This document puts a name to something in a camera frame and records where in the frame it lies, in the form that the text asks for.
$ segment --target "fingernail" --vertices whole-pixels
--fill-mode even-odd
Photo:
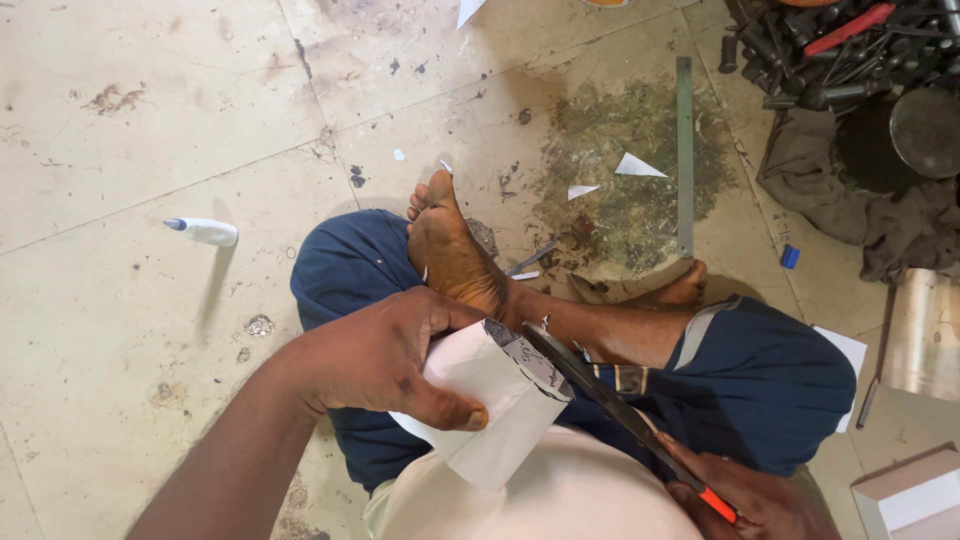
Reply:
[[[479,431],[487,424],[487,414],[482,410],[474,410],[467,420],[467,431]]]
[[[686,501],[686,488],[680,487],[679,485],[672,487],[670,488],[670,495],[672,495],[678,503],[682,503]]]

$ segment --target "stained floor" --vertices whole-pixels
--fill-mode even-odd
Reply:
[[[559,238],[531,286],[569,296],[572,270],[618,300],[669,280],[677,56],[694,59],[708,300],[751,294],[860,339],[872,373],[886,291],[753,182],[772,117],[716,71],[723,0],[491,0],[459,32],[458,0],[70,2],[0,3],[0,538],[122,536],[300,333],[287,283],[307,233],[403,212],[439,160],[501,268]],[[668,178],[614,176],[623,152]],[[570,184],[601,188],[568,203]],[[241,240],[183,241],[172,216]],[[809,468],[844,538],[865,538],[853,479],[958,426],[955,405],[882,390],[865,430],[829,438]],[[275,538],[363,538],[366,499],[323,422]]]

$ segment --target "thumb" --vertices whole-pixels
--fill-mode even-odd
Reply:
[[[704,534],[706,540],[740,539],[730,522],[704,502],[688,483],[672,481],[666,484],[666,490],[690,516],[690,519]]]
[[[487,426],[487,409],[480,402],[448,388],[440,388],[423,377],[414,383],[406,410],[413,418],[437,430],[479,431]]]

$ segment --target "scissors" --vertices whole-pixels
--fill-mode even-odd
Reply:
[[[736,512],[727,503],[720,499],[713,490],[696,479],[667,452],[666,448],[657,440],[653,431],[647,426],[633,407],[627,405],[622,398],[616,395],[602,381],[597,379],[586,364],[580,361],[555,337],[530,323],[523,323],[523,334],[530,343],[547,357],[560,373],[568,380],[572,380],[583,388],[596,403],[600,404],[610,416],[627,429],[641,445],[650,449],[650,452],[663,462],[677,475],[677,479],[690,484],[707,504],[720,513],[727,521],[736,521]]]

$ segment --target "red handle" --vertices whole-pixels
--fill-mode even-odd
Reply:
[[[843,43],[849,37],[856,36],[871,26],[887,20],[890,13],[896,8],[896,4],[875,4],[856,19],[807,45],[804,49],[804,56],[809,58]]]
[[[704,492],[700,494],[700,498],[707,502],[714,510],[720,512],[720,515],[723,516],[727,521],[733,523],[736,521],[736,512],[733,511],[723,499],[717,497],[716,493],[713,493],[713,490],[704,486]]]

